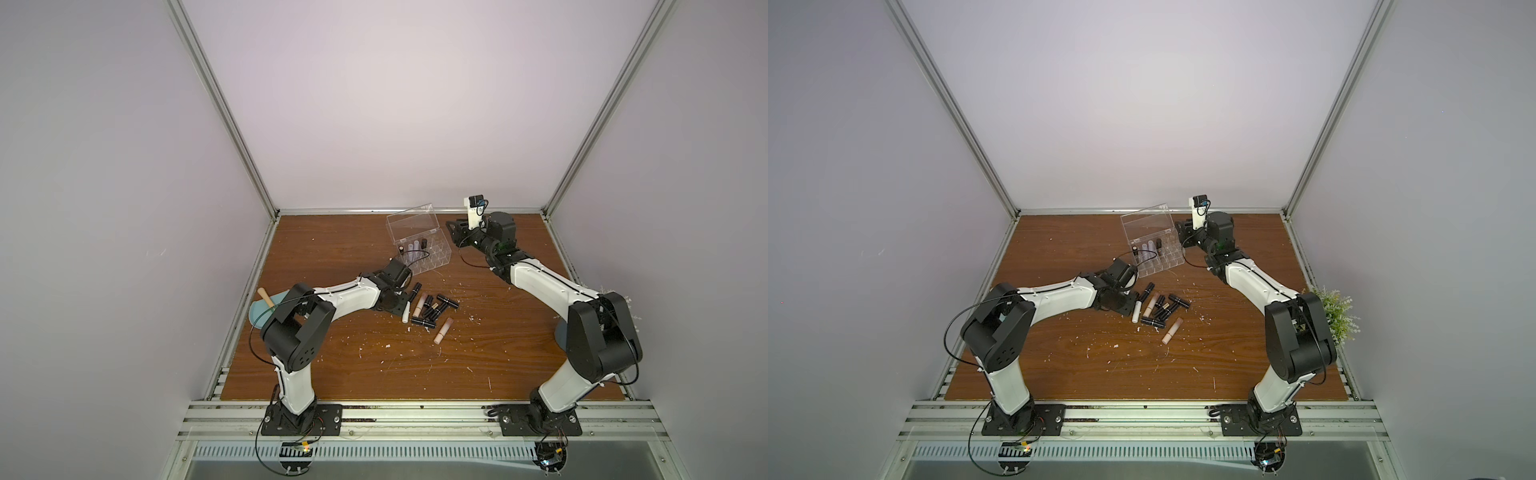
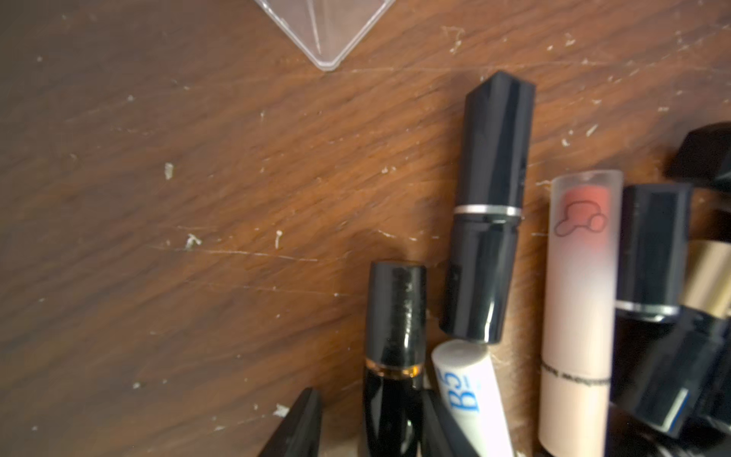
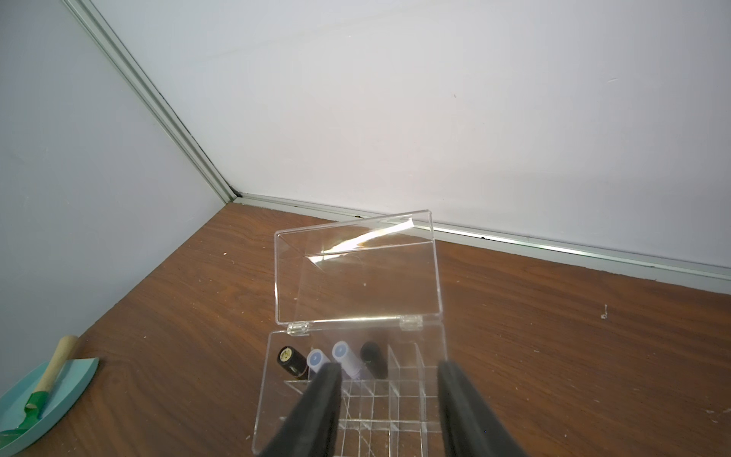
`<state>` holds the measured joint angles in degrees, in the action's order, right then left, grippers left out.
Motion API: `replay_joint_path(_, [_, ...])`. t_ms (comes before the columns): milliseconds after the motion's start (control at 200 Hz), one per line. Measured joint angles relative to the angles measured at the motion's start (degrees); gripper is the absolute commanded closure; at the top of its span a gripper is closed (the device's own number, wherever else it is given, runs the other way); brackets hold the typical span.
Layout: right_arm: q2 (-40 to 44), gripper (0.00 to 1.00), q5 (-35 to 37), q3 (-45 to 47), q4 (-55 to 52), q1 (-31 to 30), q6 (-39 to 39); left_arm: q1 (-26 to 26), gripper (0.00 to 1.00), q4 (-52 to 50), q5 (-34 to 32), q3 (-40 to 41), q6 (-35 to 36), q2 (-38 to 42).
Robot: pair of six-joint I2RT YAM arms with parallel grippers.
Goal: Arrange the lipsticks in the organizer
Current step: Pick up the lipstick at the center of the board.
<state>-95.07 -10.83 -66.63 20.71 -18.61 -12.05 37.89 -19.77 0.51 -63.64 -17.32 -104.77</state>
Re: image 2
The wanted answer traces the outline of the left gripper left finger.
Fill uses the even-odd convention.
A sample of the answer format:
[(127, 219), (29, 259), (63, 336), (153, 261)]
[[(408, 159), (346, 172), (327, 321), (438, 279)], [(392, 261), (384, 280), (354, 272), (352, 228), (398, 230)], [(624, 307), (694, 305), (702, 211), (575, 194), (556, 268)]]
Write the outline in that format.
[(321, 394), (314, 388), (305, 388), (259, 457), (316, 457), (320, 447), (322, 416)]

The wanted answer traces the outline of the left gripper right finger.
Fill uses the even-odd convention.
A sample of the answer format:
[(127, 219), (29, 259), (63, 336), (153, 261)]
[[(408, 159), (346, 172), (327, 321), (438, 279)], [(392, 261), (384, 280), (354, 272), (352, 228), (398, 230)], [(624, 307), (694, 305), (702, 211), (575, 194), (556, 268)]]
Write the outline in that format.
[(421, 451), (424, 457), (478, 457), (450, 412), (434, 390), (421, 392), (423, 431)]

